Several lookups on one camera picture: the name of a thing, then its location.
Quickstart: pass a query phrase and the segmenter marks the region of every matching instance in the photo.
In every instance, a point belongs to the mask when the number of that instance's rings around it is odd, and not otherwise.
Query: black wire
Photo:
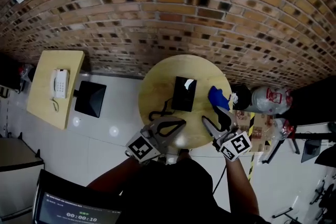
[[[225,167],[224,167],[224,170],[223,170],[223,172],[222,172],[222,175],[221,175],[221,177],[220,177],[220,179],[219,179],[219,181],[218,181],[218,183],[217,183],[217,185],[216,185],[214,191],[212,192],[212,195],[215,194],[215,191],[216,191],[216,189],[217,189],[219,183],[221,182],[221,180],[222,180],[222,178],[223,178],[223,176],[224,176],[225,170],[226,170],[226,165],[225,165]]]

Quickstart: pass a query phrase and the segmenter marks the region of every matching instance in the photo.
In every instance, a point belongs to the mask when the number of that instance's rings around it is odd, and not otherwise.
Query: white tile floor
[[[7,122],[8,108],[8,130],[14,136],[23,132],[24,141],[33,150],[41,150],[46,169],[85,186],[126,159],[124,146],[142,127],[138,112],[141,81],[81,74],[76,89],[79,89],[81,80],[107,85],[99,119],[74,111],[74,99],[68,128],[61,131],[26,111],[29,92],[27,88],[21,94],[12,92],[8,99],[1,99],[0,126]],[[77,127],[73,124],[75,117],[80,120]],[[298,144],[302,152],[303,141],[298,141]],[[175,151],[172,150],[171,153],[168,160],[174,162]],[[211,174],[215,186],[224,169],[224,158],[211,144],[192,150],[191,155]],[[251,181],[261,215],[272,223],[284,223],[285,217],[272,219],[271,216],[292,206],[293,216],[304,223],[312,223],[311,210],[310,215],[307,214],[309,202],[320,180],[326,174],[334,173],[334,170],[314,164],[315,159],[301,164],[301,156],[293,153],[289,141],[281,146],[271,164],[261,164],[260,160],[263,158],[265,156],[262,154],[255,158]],[[241,158],[245,172],[250,169],[250,160],[251,154]],[[229,210],[226,176],[215,193],[215,199],[219,206]]]

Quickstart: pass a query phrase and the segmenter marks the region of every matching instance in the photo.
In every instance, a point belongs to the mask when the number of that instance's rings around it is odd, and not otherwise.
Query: black monitor
[[[120,196],[94,191],[41,170],[33,223],[114,224],[121,214]]]
[[[74,96],[77,97],[75,110],[99,118],[105,91],[106,85],[82,81],[79,91],[74,92]]]

